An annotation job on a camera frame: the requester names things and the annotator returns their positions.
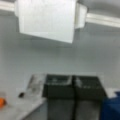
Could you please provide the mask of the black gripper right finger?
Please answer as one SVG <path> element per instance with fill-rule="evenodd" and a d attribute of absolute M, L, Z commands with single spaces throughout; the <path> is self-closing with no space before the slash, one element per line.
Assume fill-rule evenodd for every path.
<path fill-rule="evenodd" d="M 76 76 L 74 95 L 74 120 L 100 120 L 101 105 L 107 94 L 98 77 Z"/>

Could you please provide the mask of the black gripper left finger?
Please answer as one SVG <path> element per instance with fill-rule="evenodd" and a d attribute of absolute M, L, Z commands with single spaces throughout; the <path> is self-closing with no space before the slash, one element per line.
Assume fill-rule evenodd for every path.
<path fill-rule="evenodd" d="M 70 120 L 74 92 L 69 75 L 48 74 L 42 96 L 47 99 L 48 120 Z"/>

